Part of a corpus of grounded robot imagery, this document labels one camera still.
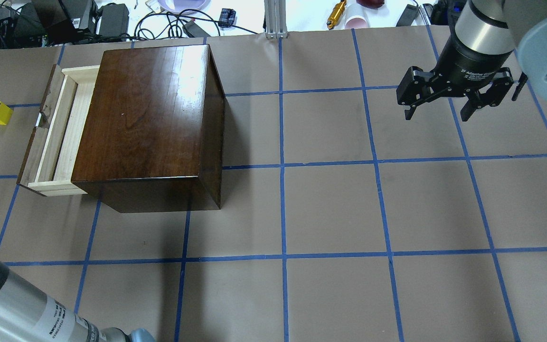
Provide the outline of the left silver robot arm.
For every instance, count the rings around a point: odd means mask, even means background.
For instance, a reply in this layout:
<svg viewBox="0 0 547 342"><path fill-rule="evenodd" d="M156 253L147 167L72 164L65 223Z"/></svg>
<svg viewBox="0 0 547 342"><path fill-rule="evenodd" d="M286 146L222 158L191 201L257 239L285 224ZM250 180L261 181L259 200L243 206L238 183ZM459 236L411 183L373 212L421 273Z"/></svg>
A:
<svg viewBox="0 0 547 342"><path fill-rule="evenodd" d="M48 126L37 124L18 175L18 184L45 196L76 195L70 182L73 164L93 94L97 67L63 69L50 82L40 112ZM129 335L99 329L65 308L0 261L0 342L152 342L145 329Z"/></svg>

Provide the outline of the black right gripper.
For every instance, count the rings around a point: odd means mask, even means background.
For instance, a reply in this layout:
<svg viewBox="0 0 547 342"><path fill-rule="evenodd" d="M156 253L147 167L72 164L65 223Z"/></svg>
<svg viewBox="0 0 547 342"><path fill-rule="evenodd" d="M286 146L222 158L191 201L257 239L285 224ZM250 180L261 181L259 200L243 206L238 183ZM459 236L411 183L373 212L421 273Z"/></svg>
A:
<svg viewBox="0 0 547 342"><path fill-rule="evenodd" d="M439 97L468 97L460 111L463 123L484 105L499 105L514 81L504 63L510 52L489 55L466 46L456 33L447 39L435 67L430 72L409 67L396 89L397 103L405 105L410 121L417 107Z"/></svg>

